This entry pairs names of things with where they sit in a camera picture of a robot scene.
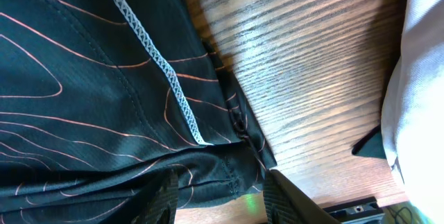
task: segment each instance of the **white stitching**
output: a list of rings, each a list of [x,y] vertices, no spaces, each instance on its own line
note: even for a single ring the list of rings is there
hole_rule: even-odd
[[[209,144],[203,140],[200,135],[196,119],[194,118],[194,114],[189,107],[188,101],[183,94],[182,88],[180,87],[180,83],[178,77],[176,76],[176,72],[173,67],[162,57],[160,52],[155,48],[153,41],[151,40],[148,33],[145,31],[145,28],[142,26],[140,21],[137,19],[136,15],[131,10],[130,6],[126,3],[125,0],[113,0],[116,6],[119,8],[120,12],[124,15],[126,21],[134,30],[137,38],[139,38],[142,45],[145,47],[146,52],[152,57],[154,62],[159,66],[159,68],[164,72],[166,79],[168,80],[172,91],[174,92],[174,96],[176,97],[180,109],[185,116],[185,121],[188,124],[189,129],[191,130],[191,134],[198,144],[201,145],[213,145]]]

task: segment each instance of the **wood grain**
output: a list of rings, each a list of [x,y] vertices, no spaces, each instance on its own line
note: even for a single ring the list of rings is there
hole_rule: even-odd
[[[187,3],[199,35],[236,74],[283,174],[321,207],[367,196],[380,205],[406,200],[384,160],[351,156],[378,124],[406,0]],[[176,223],[260,223],[262,199],[254,199],[255,214],[243,197],[180,210]]]

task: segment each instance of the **wooden table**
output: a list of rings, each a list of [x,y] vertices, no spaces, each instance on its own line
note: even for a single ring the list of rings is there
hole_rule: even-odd
[[[378,124],[407,0],[187,0],[236,74],[278,169],[321,207],[406,200],[384,160],[351,156]],[[176,223],[261,223],[262,196],[185,209]]]

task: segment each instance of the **green light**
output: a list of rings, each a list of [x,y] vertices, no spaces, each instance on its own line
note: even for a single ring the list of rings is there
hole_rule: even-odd
[[[259,207],[256,203],[255,197],[252,194],[245,195],[245,202],[249,214],[257,214]]]

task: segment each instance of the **white fabric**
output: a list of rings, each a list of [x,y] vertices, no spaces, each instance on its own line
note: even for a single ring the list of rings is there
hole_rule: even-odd
[[[444,0],[408,0],[382,109],[384,150],[411,202],[443,221]]]

